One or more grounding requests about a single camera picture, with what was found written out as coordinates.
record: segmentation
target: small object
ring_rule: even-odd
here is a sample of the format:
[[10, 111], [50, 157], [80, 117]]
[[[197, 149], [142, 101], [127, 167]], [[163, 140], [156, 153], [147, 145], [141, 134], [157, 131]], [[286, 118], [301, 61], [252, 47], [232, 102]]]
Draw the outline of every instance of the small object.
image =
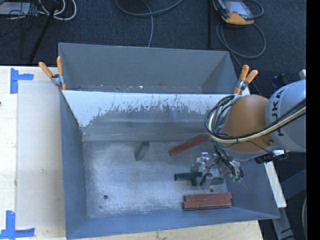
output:
[[176, 146], [172, 149], [169, 150], [169, 155], [170, 156], [174, 156], [178, 153], [181, 153], [182, 151], [185, 151], [187, 149], [190, 149], [196, 145], [199, 145], [205, 141], [209, 140], [209, 135], [208, 134], [204, 134], [204, 135], [201, 135], [201, 136], [198, 136], [188, 142], [185, 142], [179, 146]]
[[18, 70], [11, 68], [11, 79], [10, 79], [10, 94], [18, 93], [18, 80], [33, 80], [33, 74], [19, 74]]
[[185, 202], [220, 200], [220, 199], [232, 199], [232, 195], [230, 192], [225, 192], [225, 193], [212, 193], [212, 194], [190, 194], [190, 195], [184, 196]]
[[7, 210], [5, 214], [5, 229], [0, 231], [0, 239], [15, 240], [34, 236], [35, 228], [16, 230], [16, 214], [13, 211]]
[[285, 73], [282, 73], [278, 76], [275, 76], [272, 79], [272, 85], [274, 88], [279, 89], [283, 86], [286, 86], [288, 84], [288, 80], [285, 77]]
[[175, 181], [191, 181], [192, 186], [196, 186], [197, 177], [202, 177], [202, 173], [201, 172], [176, 173], [174, 175], [174, 180]]
[[236, 83], [233, 94], [241, 94], [247, 88], [248, 84], [250, 84], [258, 74], [257, 70], [252, 70], [249, 74], [248, 72], [249, 72], [249, 66], [243, 65], [239, 80]]
[[212, 0], [213, 7], [226, 23], [246, 26], [254, 23], [255, 17], [241, 0]]
[[66, 90], [67, 85], [63, 78], [63, 67], [62, 67], [60, 56], [56, 58], [56, 64], [58, 68], [58, 74], [55, 74], [55, 75], [51, 72], [51, 70], [47, 67], [45, 63], [40, 61], [38, 65], [43, 70], [43, 72], [51, 79], [51, 81], [53, 82], [53, 84], [55, 85], [58, 91], [60, 91], [60, 88], [62, 90]]
[[140, 146], [134, 153], [135, 160], [141, 161], [145, 157], [148, 148], [149, 148], [149, 141], [142, 141], [140, 143]]
[[183, 202], [182, 207], [184, 210], [228, 208], [228, 207], [231, 207], [231, 200], [217, 199], [217, 200], [185, 201]]

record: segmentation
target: wooden table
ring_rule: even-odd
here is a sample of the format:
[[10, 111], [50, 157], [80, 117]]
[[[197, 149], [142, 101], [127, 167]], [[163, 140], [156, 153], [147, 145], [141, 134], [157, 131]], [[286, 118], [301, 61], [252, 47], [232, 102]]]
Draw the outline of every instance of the wooden table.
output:
[[[21, 67], [21, 66], [0, 66], [0, 230], [5, 228], [6, 211], [17, 211], [17, 128], [18, 128], [18, 94], [10, 94], [10, 72], [11, 68], [19, 70], [19, 74], [33, 74], [33, 83], [51, 83], [50, 79], [43, 73], [39, 67]], [[56, 74], [56, 68], [50, 68]], [[49, 139], [43, 139], [44, 142], [49, 142]], [[273, 163], [265, 165], [267, 173], [272, 185], [275, 199], [278, 207], [285, 207], [286, 202], [283, 197], [278, 177], [273, 166]], [[34, 214], [37, 214], [37, 209], [41, 212], [44, 209], [52, 207], [44, 207], [50, 203], [39, 201], [38, 207], [34, 208]], [[54, 222], [47, 223], [46, 226], [34, 224], [34, 237], [26, 237], [29, 239], [65, 239], [64, 225], [57, 225]], [[237, 223], [225, 223], [208, 226], [197, 226], [189, 228], [159, 230], [152, 232], [142, 232], [124, 235], [115, 235], [107, 237], [97, 237], [97, 240], [263, 240], [258, 221], [245, 221]]]

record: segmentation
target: electronic device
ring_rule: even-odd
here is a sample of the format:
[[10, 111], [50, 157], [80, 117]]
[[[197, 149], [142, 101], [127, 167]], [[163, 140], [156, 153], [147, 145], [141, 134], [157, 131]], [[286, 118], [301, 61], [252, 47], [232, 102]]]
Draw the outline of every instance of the electronic device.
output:
[[255, 16], [241, 0], [212, 0], [218, 15], [228, 24], [245, 26], [254, 23]]

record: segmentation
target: cable on floor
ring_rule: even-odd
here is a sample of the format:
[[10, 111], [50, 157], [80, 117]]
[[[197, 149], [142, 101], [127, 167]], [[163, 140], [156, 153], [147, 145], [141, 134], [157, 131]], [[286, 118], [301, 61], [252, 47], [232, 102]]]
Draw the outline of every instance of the cable on floor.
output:
[[[259, 7], [260, 7], [260, 10], [261, 12], [259, 14], [256, 14], [256, 15], [253, 15], [254, 18], [258, 18], [260, 16], [262, 16], [264, 14], [264, 8], [263, 6], [255, 1], [255, 0], [242, 0], [242, 2], [246, 2], [246, 1], [250, 1], [250, 2], [254, 2], [256, 3]], [[266, 41], [266, 37], [265, 37], [265, 34], [263, 33], [263, 31], [255, 24], [253, 23], [252, 25], [259, 31], [260, 35], [262, 36], [262, 39], [263, 39], [263, 48], [262, 50], [256, 54], [256, 55], [245, 55], [245, 54], [241, 54], [233, 49], [230, 48], [230, 46], [228, 45], [227, 41], [226, 41], [226, 38], [225, 38], [225, 35], [224, 35], [224, 27], [223, 27], [223, 24], [221, 24], [222, 20], [218, 22], [217, 26], [216, 26], [216, 35], [219, 39], [219, 41], [223, 44], [223, 46], [225, 46], [230, 54], [232, 55], [232, 57], [234, 58], [234, 60], [238, 63], [238, 65], [240, 66], [240, 68], [242, 68], [242, 64], [239, 62], [239, 60], [237, 59], [236, 55], [240, 56], [240, 57], [243, 57], [243, 58], [246, 58], [246, 59], [256, 59], [258, 57], [260, 57], [265, 51], [266, 51], [266, 47], [267, 47], [267, 41]], [[256, 91], [258, 92], [258, 94], [260, 96], [262, 96], [262, 93], [259, 91], [258, 87], [255, 85], [254, 82], [251, 82], [251, 84], [254, 86], [254, 88], [256, 89]]]
[[177, 3], [175, 3], [174, 5], [172, 5], [172, 6], [168, 7], [168, 8], [157, 10], [157, 11], [153, 11], [153, 12], [151, 11], [148, 3], [145, 0], [141, 0], [141, 1], [143, 1], [144, 4], [147, 6], [149, 12], [147, 12], [147, 13], [134, 13], [134, 12], [130, 12], [130, 11], [124, 10], [119, 5], [118, 0], [115, 0], [115, 4], [122, 12], [124, 12], [126, 14], [129, 14], [129, 15], [132, 15], [132, 16], [138, 16], [138, 17], [146, 17], [146, 16], [150, 16], [151, 17], [151, 34], [150, 34], [150, 38], [149, 38], [149, 42], [148, 42], [148, 46], [147, 46], [149, 48], [150, 45], [151, 45], [151, 41], [152, 41], [152, 37], [153, 37], [153, 33], [154, 33], [154, 19], [153, 19], [153, 16], [170, 11], [171, 9], [173, 9], [176, 6], [178, 6], [179, 4], [181, 4], [183, 0], [179, 0]]

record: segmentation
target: black cable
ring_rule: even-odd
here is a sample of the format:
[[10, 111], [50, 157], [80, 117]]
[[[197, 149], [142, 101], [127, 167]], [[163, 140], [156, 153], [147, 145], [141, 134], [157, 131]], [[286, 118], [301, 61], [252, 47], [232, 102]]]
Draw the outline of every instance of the black cable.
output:
[[257, 15], [253, 15], [253, 17], [258, 18], [258, 17], [262, 16], [265, 13], [265, 10], [264, 10], [263, 6], [259, 2], [257, 2], [256, 0], [241, 0], [241, 1], [242, 2], [246, 2], [246, 1], [254, 2], [260, 7], [261, 12], [259, 14], [257, 14]]
[[[241, 135], [241, 136], [237, 136], [237, 137], [230, 137], [228, 135], [228, 137], [225, 137], [227, 134], [224, 134], [224, 133], [217, 133], [215, 131], [215, 129], [213, 129], [214, 131], [212, 132], [210, 129], [209, 129], [209, 126], [208, 126], [208, 117], [209, 115], [213, 112], [213, 111], [218, 111], [219, 107], [221, 106], [221, 104], [225, 104], [225, 102], [229, 102], [230, 101], [230, 98], [234, 96], [234, 95], [229, 95], [229, 96], [226, 96], [224, 99], [222, 99], [221, 101], [218, 102], [218, 104], [216, 104], [214, 106], [214, 108], [206, 115], [205, 117], [205, 126], [206, 126], [206, 129], [208, 130], [209, 133], [211, 133], [212, 135], [221, 138], [223, 140], [237, 140], [237, 139], [242, 139], [242, 138], [246, 138], [246, 137], [250, 137], [250, 136], [253, 136], [255, 134], [259, 134], [267, 129], [269, 129], [270, 127], [276, 125], [277, 123], [279, 123], [282, 119], [284, 119], [285, 117], [287, 117], [289, 114], [291, 113], [294, 113], [296, 111], [298, 111], [299, 109], [303, 108], [305, 105], [306, 105], [306, 98], [304, 98], [302, 101], [298, 102], [295, 106], [293, 106], [292, 108], [288, 109], [288, 111], [286, 111], [283, 115], [281, 115], [280, 117], [278, 117], [275, 121], [273, 121], [272, 123], [270, 123], [269, 125], [267, 125], [266, 127], [264, 127], [263, 129], [259, 130], [259, 131], [256, 131], [256, 132], [251, 132], [249, 134], [244, 134], [244, 135]], [[279, 128], [282, 128], [284, 127], [285, 125], [295, 121], [296, 119], [298, 119], [299, 117], [303, 116], [303, 114], [301, 114], [300, 116], [294, 118], [293, 120], [287, 122], [286, 124], [282, 125], [282, 126], [279, 126], [277, 127], [275, 130], [271, 131], [272, 132], [275, 132], [276, 130], [278, 130]]]
[[[253, 15], [255, 18], [258, 18], [258, 17], [260, 17], [260, 16], [262, 16], [262, 15], [264, 14], [264, 8], [263, 8], [263, 6], [262, 6], [259, 2], [255, 1], [255, 0], [242, 0], [242, 2], [245, 2], [245, 1], [254, 2], [254, 3], [256, 3], [256, 4], [260, 7], [261, 13], [260, 13], [260, 14], [257, 14], [257, 15]], [[229, 45], [228, 45], [228, 43], [227, 43], [227, 41], [226, 41], [226, 39], [225, 39], [224, 33], [223, 33], [223, 27], [221, 27], [221, 36], [222, 36], [222, 37], [220, 36], [220, 34], [219, 34], [219, 27], [220, 27], [221, 22], [222, 22], [222, 20], [219, 21], [218, 24], [217, 24], [217, 26], [216, 26], [216, 34], [217, 34], [217, 37], [218, 37], [218, 39], [220, 40], [220, 42], [229, 50], [229, 52], [230, 52], [230, 54], [232, 55], [232, 57], [233, 57], [233, 58], [235, 59], [235, 61], [239, 64], [240, 68], [242, 68], [243, 65], [238, 61], [238, 59], [236, 58], [235, 55], [238, 55], [238, 56], [240, 56], [240, 57], [247, 58], [247, 59], [255, 59], [255, 58], [260, 57], [260, 56], [265, 52], [266, 47], [267, 47], [266, 37], [265, 37], [264, 33], [262, 32], [262, 30], [261, 30], [255, 23], [253, 23], [252, 25], [258, 29], [258, 31], [260, 32], [260, 34], [261, 34], [261, 36], [262, 36], [262, 38], [263, 38], [263, 48], [262, 48], [262, 51], [261, 51], [260, 53], [258, 53], [257, 55], [248, 56], [248, 55], [244, 55], [244, 54], [238, 53], [238, 52], [236, 52], [235, 50], [232, 50], [232, 49], [229, 47]], [[254, 82], [251, 82], [250, 84], [252, 84], [253, 87], [255, 88], [255, 90], [258, 92], [258, 94], [259, 94], [260, 96], [262, 96], [262, 93], [259, 91], [259, 89], [258, 89], [258, 87], [256, 86], [256, 84], [255, 84]]]

